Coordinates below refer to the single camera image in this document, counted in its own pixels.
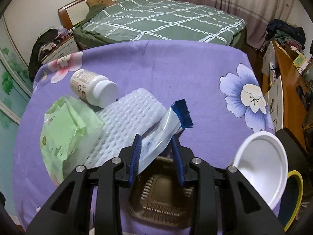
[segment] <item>pillow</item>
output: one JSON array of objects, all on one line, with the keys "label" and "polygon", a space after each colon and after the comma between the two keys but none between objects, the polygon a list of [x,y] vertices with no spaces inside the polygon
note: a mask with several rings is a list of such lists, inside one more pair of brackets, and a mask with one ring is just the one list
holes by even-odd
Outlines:
[{"label": "pillow", "polygon": [[86,3],[89,8],[96,4],[105,4],[107,6],[115,4],[112,0],[87,0]]}]

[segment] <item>blue flower print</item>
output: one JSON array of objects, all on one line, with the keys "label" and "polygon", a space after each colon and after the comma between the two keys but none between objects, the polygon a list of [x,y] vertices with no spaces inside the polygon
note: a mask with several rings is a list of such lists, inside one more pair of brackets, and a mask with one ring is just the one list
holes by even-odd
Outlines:
[{"label": "blue flower print", "polygon": [[227,109],[237,118],[245,116],[246,125],[254,132],[274,129],[269,109],[252,70],[239,64],[237,74],[220,78],[220,90],[226,94]]}]

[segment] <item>green plastic bag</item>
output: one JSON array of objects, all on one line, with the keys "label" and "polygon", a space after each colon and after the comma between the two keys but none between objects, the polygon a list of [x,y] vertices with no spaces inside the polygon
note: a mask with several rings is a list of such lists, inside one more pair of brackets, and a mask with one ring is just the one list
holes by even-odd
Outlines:
[{"label": "green plastic bag", "polygon": [[81,143],[99,138],[103,125],[90,107],[72,96],[61,97],[47,110],[40,149],[54,184],[61,184],[77,165],[84,163],[89,154]]}]

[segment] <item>yellow ring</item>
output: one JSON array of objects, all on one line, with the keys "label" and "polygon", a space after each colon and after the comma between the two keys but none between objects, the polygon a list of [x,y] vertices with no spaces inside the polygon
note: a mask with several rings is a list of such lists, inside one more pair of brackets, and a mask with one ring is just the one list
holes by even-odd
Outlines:
[{"label": "yellow ring", "polygon": [[298,211],[300,209],[302,196],[303,196],[303,179],[302,179],[302,176],[301,176],[300,172],[298,172],[297,170],[292,170],[292,171],[288,172],[287,180],[291,176],[295,176],[296,180],[298,181],[299,195],[298,195],[297,204],[295,206],[295,210],[293,211],[290,220],[288,221],[288,223],[286,224],[286,226],[284,228],[285,231],[288,230],[288,228],[292,224],[293,220],[295,219],[295,217],[296,217],[296,215],[297,215],[297,213],[298,213]]}]

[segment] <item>silver bolt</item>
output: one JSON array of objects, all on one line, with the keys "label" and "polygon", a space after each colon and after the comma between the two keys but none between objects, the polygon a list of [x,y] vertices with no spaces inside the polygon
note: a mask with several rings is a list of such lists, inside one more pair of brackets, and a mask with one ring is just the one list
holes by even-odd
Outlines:
[{"label": "silver bolt", "polygon": [[84,165],[78,165],[75,170],[77,172],[83,172],[85,170],[85,166]]},{"label": "silver bolt", "polygon": [[200,164],[202,162],[202,160],[198,157],[195,157],[191,160],[194,164]]},{"label": "silver bolt", "polygon": [[119,157],[114,157],[114,158],[112,159],[112,162],[113,162],[114,164],[118,164],[118,163],[120,163],[121,161],[122,161],[122,159],[119,158]]},{"label": "silver bolt", "polygon": [[231,173],[235,173],[235,172],[237,172],[237,168],[235,166],[229,166],[228,171]]}]

